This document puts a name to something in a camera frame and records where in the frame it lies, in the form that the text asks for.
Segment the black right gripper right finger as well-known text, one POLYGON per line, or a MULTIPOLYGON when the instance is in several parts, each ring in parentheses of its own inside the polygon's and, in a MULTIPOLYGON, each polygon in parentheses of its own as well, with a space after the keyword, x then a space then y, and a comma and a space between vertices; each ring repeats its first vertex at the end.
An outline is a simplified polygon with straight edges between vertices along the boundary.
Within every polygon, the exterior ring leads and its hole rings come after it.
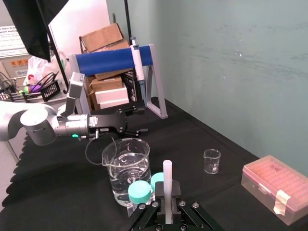
POLYGON ((172 182, 172 223, 193 226, 201 231, 219 231, 219 224, 202 208, 198 201, 181 199, 180 183, 172 182))

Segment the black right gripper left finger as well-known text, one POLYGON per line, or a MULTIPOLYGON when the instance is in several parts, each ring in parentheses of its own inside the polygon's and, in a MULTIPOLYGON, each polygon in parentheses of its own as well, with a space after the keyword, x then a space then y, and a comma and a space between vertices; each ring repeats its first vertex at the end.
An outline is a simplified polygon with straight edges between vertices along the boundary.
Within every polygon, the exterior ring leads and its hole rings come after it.
POLYGON ((154 188, 146 181, 136 181, 128 188, 128 231, 165 231, 163 182, 154 188))

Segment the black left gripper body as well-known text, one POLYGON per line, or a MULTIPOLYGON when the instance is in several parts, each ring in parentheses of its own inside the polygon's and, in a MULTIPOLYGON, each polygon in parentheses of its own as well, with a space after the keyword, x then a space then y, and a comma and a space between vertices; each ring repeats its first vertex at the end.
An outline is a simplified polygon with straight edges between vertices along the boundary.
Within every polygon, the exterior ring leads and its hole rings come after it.
POLYGON ((103 132, 114 132, 122 134, 127 128, 127 116, 121 110, 116 110, 111 114, 91 115, 89 117, 89 132, 94 134, 103 132))

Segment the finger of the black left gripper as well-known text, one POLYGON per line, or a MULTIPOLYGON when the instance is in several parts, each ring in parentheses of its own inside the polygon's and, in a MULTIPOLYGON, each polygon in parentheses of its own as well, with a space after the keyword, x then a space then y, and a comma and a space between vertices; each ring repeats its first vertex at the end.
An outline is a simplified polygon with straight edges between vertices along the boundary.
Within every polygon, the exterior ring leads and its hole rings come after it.
POLYGON ((120 137, 127 137, 127 138, 138 138, 142 134, 146 134, 148 132, 148 128, 141 128, 138 130, 129 130, 120 128, 115 130, 115 133, 120 137))
POLYGON ((117 111, 120 114, 123 114, 124 116, 143 115, 145 113, 145 108, 131 106, 131 107, 119 108, 117 111))

